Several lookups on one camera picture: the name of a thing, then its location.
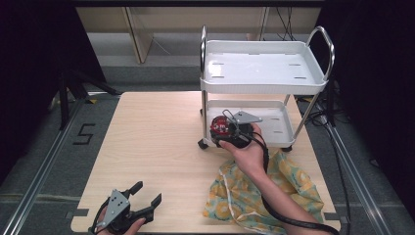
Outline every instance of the floral cloth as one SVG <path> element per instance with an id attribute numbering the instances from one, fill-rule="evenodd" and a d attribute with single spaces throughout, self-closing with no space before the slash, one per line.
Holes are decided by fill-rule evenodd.
<path id="1" fill-rule="evenodd" d="M 286 156 L 277 152 L 269 159 L 268 176 L 293 200 L 322 222 L 324 204 L 309 176 Z M 265 209 L 259 190 L 228 161 L 210 186 L 204 216 L 237 223 L 263 234 L 285 234 L 281 221 Z"/>

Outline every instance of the cart handle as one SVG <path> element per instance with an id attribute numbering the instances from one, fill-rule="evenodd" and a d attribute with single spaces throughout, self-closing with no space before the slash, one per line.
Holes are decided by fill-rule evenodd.
<path id="1" fill-rule="evenodd" d="M 324 27 L 322 26 L 317 26 L 310 34 L 310 36 L 308 37 L 306 46 L 309 47 L 310 42 L 312 37 L 314 36 L 314 34 L 320 31 L 323 34 L 324 39 L 326 40 L 327 45 L 329 46 L 329 51 L 330 51 L 330 60 L 329 60 L 329 67 L 327 68 L 326 73 L 324 74 L 323 80 L 327 81 L 327 79 L 329 78 L 330 73 L 332 72 L 332 68 L 333 68 L 333 64 L 335 62 L 335 46 L 333 45 L 332 39 L 330 39 L 329 34 L 327 33 L 326 29 L 324 29 Z"/>
<path id="2" fill-rule="evenodd" d="M 207 26 L 202 27 L 202 41 L 201 41 L 201 78 L 204 79 L 205 73 L 205 58 L 207 48 Z"/>

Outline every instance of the cart wheel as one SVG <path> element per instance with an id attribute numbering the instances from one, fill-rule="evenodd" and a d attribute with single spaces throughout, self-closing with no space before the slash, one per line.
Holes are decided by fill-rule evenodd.
<path id="1" fill-rule="evenodd" d="M 201 139 L 201 140 L 198 142 L 198 145 L 199 145 L 199 147 L 200 147 L 201 149 L 207 149 L 207 148 L 208 148 L 208 145 L 204 143 L 204 139 Z"/>
<path id="2" fill-rule="evenodd" d="M 281 151 L 283 151 L 284 153 L 288 153 L 291 152 L 293 150 L 293 146 L 287 147 L 287 148 L 281 148 Z"/>

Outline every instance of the forearm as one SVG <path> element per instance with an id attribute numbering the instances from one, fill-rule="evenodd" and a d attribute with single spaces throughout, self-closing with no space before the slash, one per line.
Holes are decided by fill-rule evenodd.
<path id="1" fill-rule="evenodd" d="M 288 194 L 281 190 L 264 171 L 257 171 L 249 175 L 249 178 L 256 185 L 261 192 L 263 198 L 279 214 L 306 222 L 318 221 L 307 211 L 305 211 L 299 204 L 296 203 Z M 300 228 L 287 223 L 283 224 L 288 234 L 328 234 L 323 231 L 310 230 L 306 228 Z"/>

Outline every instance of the human arm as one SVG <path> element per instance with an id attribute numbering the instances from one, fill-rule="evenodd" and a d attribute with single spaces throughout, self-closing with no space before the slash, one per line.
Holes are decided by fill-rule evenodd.
<path id="1" fill-rule="evenodd" d="M 261 130 L 259 126 L 255 123 L 252 126 L 254 133 L 260 135 Z M 258 135 L 255 134 L 254 137 L 262 142 Z M 219 141 L 219 144 L 235 157 L 238 168 L 255 184 L 262 197 L 272 209 L 291 219 L 313 223 L 318 222 L 267 176 L 263 168 L 263 150 L 258 143 L 252 141 L 249 146 L 243 149 L 238 149 L 225 141 Z M 283 223 L 283 227 L 288 234 L 329 234 L 324 231 L 297 227 L 288 223 Z"/>

